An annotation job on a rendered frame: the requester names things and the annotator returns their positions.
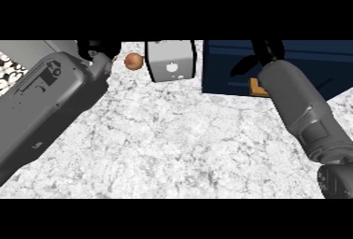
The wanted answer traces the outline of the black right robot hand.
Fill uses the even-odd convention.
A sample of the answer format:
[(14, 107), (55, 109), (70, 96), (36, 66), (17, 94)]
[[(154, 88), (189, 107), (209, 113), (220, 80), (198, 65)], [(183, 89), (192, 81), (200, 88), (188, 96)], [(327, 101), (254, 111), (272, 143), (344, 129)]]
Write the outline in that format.
[(254, 54), (245, 56), (232, 68), (231, 76), (244, 75), (253, 67), (260, 64), (266, 66), (269, 63), (282, 60), (285, 51), (282, 41), (278, 39), (253, 40)]

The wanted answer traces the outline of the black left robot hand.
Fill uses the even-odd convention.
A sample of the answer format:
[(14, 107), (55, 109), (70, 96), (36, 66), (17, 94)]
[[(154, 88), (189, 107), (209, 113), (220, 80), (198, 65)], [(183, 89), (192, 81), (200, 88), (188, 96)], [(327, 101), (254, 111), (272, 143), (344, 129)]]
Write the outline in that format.
[(104, 53), (110, 59), (120, 54), (121, 42), (114, 40), (83, 40), (77, 41), (79, 55), (87, 61), (93, 60), (93, 51), (96, 53)]

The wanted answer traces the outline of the dark blue drawer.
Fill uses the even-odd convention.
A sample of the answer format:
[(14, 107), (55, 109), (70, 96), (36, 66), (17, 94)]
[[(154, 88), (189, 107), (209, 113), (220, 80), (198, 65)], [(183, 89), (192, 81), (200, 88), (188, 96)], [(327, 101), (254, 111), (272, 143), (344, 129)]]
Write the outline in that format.
[[(333, 99), (353, 87), (353, 40), (284, 40), (284, 59), (306, 74), (322, 98)], [(203, 46), (201, 91), (250, 96), (248, 79), (260, 73), (257, 64), (231, 77), (241, 59), (254, 54), (250, 40), (206, 40)]]

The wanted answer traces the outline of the brown potato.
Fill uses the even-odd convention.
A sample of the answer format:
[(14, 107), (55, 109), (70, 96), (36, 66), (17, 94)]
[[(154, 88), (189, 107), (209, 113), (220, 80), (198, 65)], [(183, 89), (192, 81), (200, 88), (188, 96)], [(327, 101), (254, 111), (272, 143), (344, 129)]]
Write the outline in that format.
[(124, 59), (126, 67), (130, 70), (138, 70), (144, 66), (144, 56), (135, 52), (129, 53)]

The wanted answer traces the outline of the pale grey appliance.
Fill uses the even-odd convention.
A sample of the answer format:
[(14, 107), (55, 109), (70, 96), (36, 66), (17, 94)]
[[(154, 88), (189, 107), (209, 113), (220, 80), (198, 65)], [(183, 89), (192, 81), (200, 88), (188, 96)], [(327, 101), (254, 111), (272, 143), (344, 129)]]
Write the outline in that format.
[(74, 40), (0, 40), (0, 51), (25, 68), (31, 68), (55, 52), (65, 51), (79, 56)]

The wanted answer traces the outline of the black and white patterned panel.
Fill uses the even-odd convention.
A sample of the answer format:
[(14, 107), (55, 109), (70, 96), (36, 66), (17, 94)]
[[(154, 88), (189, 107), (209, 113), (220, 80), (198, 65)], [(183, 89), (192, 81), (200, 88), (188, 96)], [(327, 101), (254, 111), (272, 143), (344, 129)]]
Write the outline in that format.
[(28, 69), (0, 51), (0, 96), (27, 73)]

